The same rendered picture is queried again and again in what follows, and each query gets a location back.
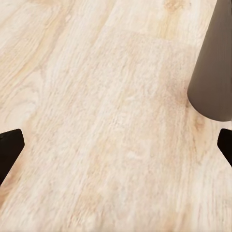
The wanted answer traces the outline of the trash can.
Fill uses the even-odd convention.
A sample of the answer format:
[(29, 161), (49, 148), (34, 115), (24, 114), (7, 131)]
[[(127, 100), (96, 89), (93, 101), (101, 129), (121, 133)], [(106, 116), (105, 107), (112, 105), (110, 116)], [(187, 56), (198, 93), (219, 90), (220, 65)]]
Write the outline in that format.
[(232, 121), (232, 0), (217, 0), (189, 86), (203, 116)]

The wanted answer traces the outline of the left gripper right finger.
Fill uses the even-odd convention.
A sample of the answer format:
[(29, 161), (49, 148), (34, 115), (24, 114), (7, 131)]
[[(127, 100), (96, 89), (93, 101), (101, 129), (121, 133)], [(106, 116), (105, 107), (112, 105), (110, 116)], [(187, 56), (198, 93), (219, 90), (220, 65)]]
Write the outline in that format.
[(227, 159), (228, 163), (232, 166), (232, 130), (229, 129), (221, 129), (217, 146)]

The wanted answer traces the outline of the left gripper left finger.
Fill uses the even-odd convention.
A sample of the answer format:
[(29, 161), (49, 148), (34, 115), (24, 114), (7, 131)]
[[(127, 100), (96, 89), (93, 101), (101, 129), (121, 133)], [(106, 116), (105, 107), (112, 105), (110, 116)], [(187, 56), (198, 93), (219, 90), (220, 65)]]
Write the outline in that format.
[(25, 146), (21, 129), (0, 134), (0, 186)]

